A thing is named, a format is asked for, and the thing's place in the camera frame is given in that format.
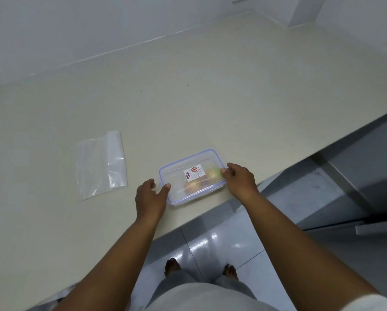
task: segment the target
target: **person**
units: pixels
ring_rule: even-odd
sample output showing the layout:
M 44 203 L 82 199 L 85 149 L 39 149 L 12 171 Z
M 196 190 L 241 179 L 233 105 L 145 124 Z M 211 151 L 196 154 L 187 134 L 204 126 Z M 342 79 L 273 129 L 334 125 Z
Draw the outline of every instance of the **person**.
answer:
M 387 311 L 387 298 L 338 258 L 317 245 L 272 203 L 260 195 L 254 175 L 228 163 L 221 172 L 232 195 L 247 210 L 258 237 L 287 294 L 299 311 Z M 61 301 L 56 311 L 123 311 L 142 269 L 156 226 L 162 217 L 170 184 L 158 194 L 153 179 L 136 194 L 137 218 L 102 260 Z M 235 269 L 227 266 L 215 284 L 188 278 L 176 260 L 165 267 L 146 310 L 273 311 L 257 301 L 251 290 L 238 282 Z

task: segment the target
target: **clear plastic bag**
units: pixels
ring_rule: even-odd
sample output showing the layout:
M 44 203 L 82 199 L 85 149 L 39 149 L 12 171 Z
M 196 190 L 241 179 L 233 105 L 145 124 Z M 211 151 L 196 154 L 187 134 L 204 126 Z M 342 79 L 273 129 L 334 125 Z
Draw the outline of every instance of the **clear plastic bag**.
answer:
M 126 187 L 126 162 L 120 132 L 77 143 L 76 171 L 79 201 Z

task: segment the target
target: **person's left hand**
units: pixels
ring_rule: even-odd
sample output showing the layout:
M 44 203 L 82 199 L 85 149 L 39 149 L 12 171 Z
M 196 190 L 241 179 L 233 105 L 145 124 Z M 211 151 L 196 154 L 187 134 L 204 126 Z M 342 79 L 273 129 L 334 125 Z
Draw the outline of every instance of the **person's left hand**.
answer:
M 135 198 L 137 221 L 157 225 L 165 212 L 170 183 L 165 184 L 158 194 L 152 190 L 155 186 L 154 179 L 149 179 L 139 186 Z

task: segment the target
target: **white sticker label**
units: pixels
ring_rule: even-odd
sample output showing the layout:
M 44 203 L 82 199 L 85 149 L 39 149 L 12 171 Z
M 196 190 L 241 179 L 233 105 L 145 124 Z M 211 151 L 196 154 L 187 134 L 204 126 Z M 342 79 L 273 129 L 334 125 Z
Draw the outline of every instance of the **white sticker label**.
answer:
M 195 180 L 199 177 L 202 177 L 205 175 L 205 171 L 202 169 L 201 165 L 193 166 L 192 168 L 184 170 L 185 178 L 188 180 L 188 182 L 191 182 L 192 180 Z

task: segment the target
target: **hand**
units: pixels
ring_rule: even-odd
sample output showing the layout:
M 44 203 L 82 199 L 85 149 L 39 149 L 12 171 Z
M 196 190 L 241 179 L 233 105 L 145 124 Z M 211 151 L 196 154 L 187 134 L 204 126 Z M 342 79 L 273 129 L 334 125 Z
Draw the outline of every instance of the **hand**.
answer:
M 149 179 L 138 187 L 135 198 L 137 221 L 157 225 L 163 216 L 170 183 L 167 183 L 158 194 L 152 190 L 155 186 L 154 179 Z
M 227 180 L 231 194 L 243 205 L 251 198 L 259 196 L 254 175 L 247 168 L 237 164 L 228 163 L 228 169 L 221 168 L 221 174 Z

